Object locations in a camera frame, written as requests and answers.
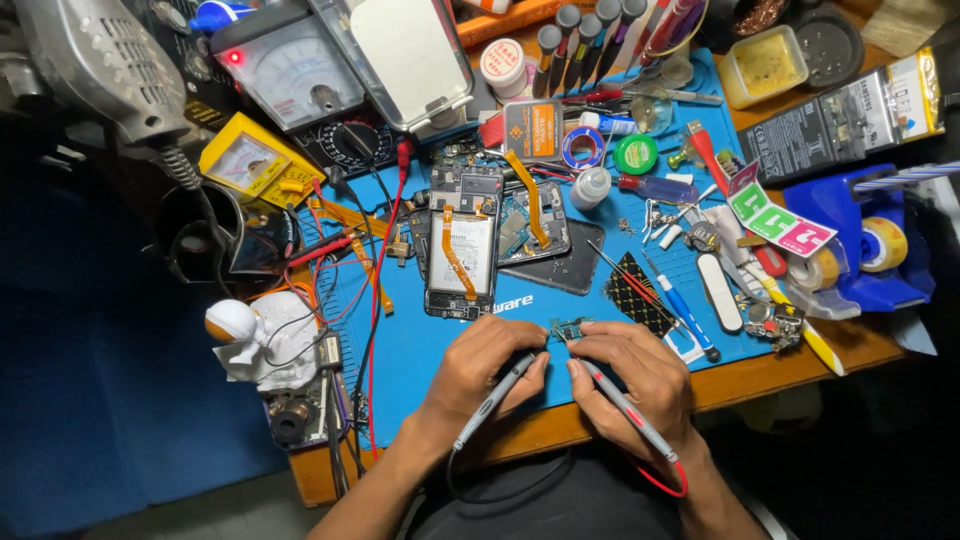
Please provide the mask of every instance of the tape roll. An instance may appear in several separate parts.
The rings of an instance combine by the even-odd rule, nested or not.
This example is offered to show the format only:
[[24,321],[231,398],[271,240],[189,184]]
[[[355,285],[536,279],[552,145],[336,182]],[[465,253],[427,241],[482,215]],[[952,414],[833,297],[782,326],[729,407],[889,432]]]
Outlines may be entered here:
[[[573,143],[575,140],[583,139],[584,137],[589,140],[593,148],[590,150],[590,155],[585,160],[577,160],[573,157],[573,152],[575,150]],[[596,129],[591,128],[590,126],[577,126],[564,137],[564,145],[561,148],[560,154],[561,157],[563,157],[566,166],[577,169],[578,171],[583,171],[597,166],[600,161],[603,160],[605,146],[606,145],[603,141],[603,137]]]
[[840,263],[827,248],[820,248],[810,258],[791,254],[787,259],[790,278],[803,290],[820,290],[837,283]]
[[868,217],[862,222],[865,255],[860,270],[882,272],[900,266],[906,259],[906,235],[896,223],[882,217]]

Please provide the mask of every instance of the white figurine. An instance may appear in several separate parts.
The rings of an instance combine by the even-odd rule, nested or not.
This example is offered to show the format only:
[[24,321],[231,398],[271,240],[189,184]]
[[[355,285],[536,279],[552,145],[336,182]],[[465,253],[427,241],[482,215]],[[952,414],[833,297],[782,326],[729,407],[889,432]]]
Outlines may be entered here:
[[[253,363],[253,356],[266,347],[276,326],[264,319],[252,307],[239,300],[221,300],[206,311],[206,331],[222,343],[242,343],[240,353],[232,357],[230,364]],[[274,342],[281,339],[277,336]]]

